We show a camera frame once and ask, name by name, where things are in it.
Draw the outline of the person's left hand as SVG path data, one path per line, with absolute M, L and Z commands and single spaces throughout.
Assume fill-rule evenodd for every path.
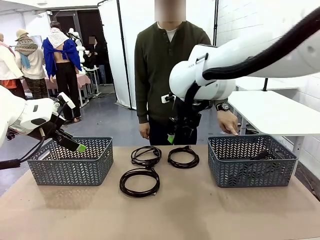
M 238 118 L 231 111 L 217 111 L 217 120 L 224 133 L 238 135 Z

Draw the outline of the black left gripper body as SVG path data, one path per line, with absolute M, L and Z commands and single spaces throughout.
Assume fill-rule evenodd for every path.
M 44 124 L 38 126 L 34 130 L 34 138 L 37 140 L 41 140 L 43 137 L 41 133 L 43 133 L 45 140 L 54 139 L 59 141 L 63 136 L 61 132 L 62 125 L 63 125 L 62 120 L 58 120 L 57 122 L 54 122 L 54 121 L 45 122 Z

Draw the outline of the person's right hand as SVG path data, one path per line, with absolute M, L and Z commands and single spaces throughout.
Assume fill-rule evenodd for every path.
M 146 123 L 140 123 L 139 124 L 139 133 L 143 139 L 149 140 L 150 137 L 150 124 L 148 122 Z

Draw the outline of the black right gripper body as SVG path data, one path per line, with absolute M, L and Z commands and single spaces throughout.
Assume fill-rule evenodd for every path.
M 190 129 L 195 130 L 201 121 L 202 115 L 193 110 L 192 106 L 187 106 L 184 103 L 176 106 L 176 117 L 174 118 L 175 129 Z

